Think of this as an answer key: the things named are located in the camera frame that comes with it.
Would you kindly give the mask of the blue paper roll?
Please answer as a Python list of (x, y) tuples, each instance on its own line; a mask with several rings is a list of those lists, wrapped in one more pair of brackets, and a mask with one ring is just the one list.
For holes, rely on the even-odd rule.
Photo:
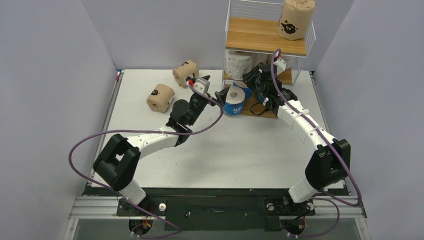
[(237, 86), (230, 86), (226, 94), (224, 113), (228, 116), (240, 115), (244, 109), (245, 92)]
[(259, 103), (265, 106), (267, 102), (270, 101), (269, 93), (267, 91), (257, 92), (256, 99), (258, 100)]
[(252, 90), (242, 81), (234, 81), (232, 84), (234, 87), (238, 87), (241, 88), (244, 92), (244, 99), (247, 100), (251, 97), (252, 95)]

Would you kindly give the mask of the floral white paper roll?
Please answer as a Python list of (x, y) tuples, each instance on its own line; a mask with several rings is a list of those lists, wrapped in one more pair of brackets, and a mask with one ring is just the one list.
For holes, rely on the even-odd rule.
[(243, 75), (252, 70), (254, 55), (250, 52), (226, 50), (225, 73), (232, 80), (242, 80)]
[(293, 62), (295, 60), (294, 56), (288, 56), (288, 55), (282, 55), (280, 58), (283, 59), (283, 61), (285, 62), (285, 69), (286, 70), (288, 70), (292, 67)]
[(266, 53), (254, 53), (252, 67), (256, 67), (259, 63), (266, 64), (268, 61), (268, 54)]

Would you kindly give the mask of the brown paper roll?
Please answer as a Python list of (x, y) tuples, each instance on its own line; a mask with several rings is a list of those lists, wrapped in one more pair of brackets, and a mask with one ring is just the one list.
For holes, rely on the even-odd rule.
[(185, 88), (187, 86), (186, 78), (197, 78), (199, 76), (199, 68), (195, 62), (188, 59), (178, 67), (174, 68), (172, 70), (172, 74), (177, 84), (180, 87)]
[(171, 87), (160, 83), (150, 93), (146, 103), (152, 111), (164, 113), (169, 108), (174, 95), (175, 92)]
[(289, 41), (303, 39), (315, 8), (315, 0), (285, 0), (278, 21), (278, 35)]

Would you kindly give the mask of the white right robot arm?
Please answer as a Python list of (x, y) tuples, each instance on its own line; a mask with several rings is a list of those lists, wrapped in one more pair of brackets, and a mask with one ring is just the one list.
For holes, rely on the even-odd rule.
[(266, 111), (271, 111), (296, 133), (310, 154), (304, 177), (282, 199), (283, 209), (294, 214), (302, 202), (347, 177), (351, 146), (345, 139), (338, 140), (321, 128), (298, 97), (282, 87), (279, 80), (272, 79), (276, 71), (271, 64), (260, 63), (245, 73), (242, 81), (262, 100)]

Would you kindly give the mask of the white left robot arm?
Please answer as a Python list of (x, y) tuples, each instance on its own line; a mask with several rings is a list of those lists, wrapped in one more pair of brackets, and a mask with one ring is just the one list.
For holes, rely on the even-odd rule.
[(209, 94), (210, 76), (186, 79), (193, 91), (189, 100), (174, 102), (168, 122), (158, 130), (124, 137), (117, 133), (110, 137), (93, 163), (93, 170), (107, 185), (130, 201), (129, 208), (136, 215), (149, 209), (147, 193), (134, 179), (139, 160), (165, 148), (183, 144), (192, 134), (190, 126), (198, 120), (206, 106), (223, 108), (230, 88), (227, 86)]

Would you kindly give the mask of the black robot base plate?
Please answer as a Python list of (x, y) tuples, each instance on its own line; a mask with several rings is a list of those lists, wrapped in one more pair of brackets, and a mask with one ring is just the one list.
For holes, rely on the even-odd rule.
[(147, 188), (141, 207), (183, 231), (280, 231), (315, 215), (312, 200), (294, 203), (285, 188)]

